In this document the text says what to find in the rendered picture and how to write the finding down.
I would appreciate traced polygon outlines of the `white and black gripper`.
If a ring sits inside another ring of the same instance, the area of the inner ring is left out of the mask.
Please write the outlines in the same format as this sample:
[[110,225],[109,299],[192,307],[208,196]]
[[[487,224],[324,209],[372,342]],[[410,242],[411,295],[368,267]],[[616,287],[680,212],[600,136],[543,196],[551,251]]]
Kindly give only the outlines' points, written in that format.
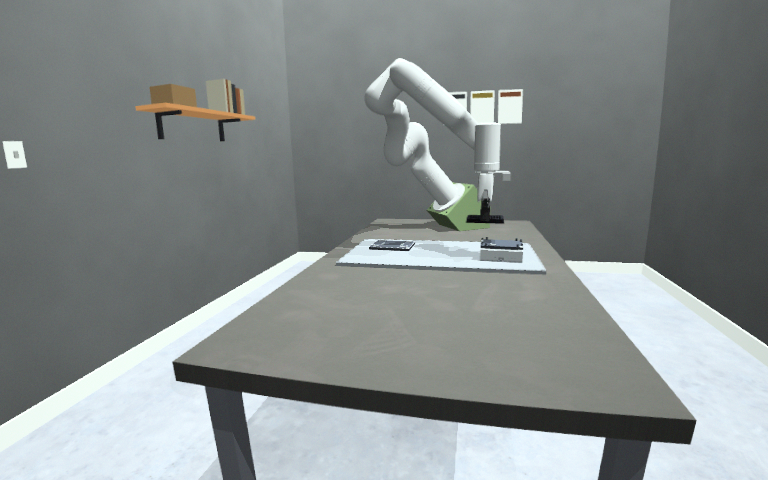
[[[494,172],[475,172],[478,173],[478,197],[477,202],[481,201],[480,221],[490,221],[490,202],[492,202]],[[484,202],[483,202],[484,197]],[[489,199],[489,200],[488,200]]]

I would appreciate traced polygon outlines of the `black well plate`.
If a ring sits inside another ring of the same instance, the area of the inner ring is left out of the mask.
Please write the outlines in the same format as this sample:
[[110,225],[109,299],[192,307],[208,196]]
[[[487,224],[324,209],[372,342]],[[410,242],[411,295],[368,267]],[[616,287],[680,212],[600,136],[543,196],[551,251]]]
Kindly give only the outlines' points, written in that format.
[[480,221],[480,215],[468,215],[466,223],[495,223],[504,224],[503,216],[490,215],[490,221]]

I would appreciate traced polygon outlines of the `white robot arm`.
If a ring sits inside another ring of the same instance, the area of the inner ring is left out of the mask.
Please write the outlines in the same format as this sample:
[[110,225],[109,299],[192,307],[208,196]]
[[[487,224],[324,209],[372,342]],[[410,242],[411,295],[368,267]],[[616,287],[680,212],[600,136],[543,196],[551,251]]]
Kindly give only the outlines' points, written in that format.
[[418,66],[397,59],[367,89],[365,103],[372,112],[385,117],[384,156],[388,163],[401,166],[415,153],[411,171],[435,199],[435,211],[453,206],[462,197],[464,186],[453,186],[431,158],[424,127],[415,122],[409,125],[406,105],[395,99],[402,91],[475,150],[474,170],[494,170],[477,172],[502,173],[503,181],[511,180],[510,172],[496,172],[499,170],[500,124],[478,124],[452,95]]

